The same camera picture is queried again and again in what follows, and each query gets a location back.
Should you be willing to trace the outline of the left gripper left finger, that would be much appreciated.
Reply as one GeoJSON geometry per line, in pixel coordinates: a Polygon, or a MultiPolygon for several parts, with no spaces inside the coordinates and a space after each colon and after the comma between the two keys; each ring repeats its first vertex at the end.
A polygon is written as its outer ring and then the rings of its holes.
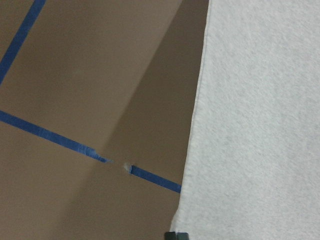
{"type": "Polygon", "coordinates": [[[177,240],[177,234],[174,231],[168,231],[164,234],[164,240],[177,240]]]}

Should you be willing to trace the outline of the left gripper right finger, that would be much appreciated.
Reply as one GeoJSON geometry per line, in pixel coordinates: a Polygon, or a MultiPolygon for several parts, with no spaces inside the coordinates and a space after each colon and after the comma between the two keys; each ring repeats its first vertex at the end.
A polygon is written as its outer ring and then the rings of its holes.
{"type": "Polygon", "coordinates": [[[189,240],[189,234],[187,232],[177,232],[176,239],[177,240],[189,240]]]}

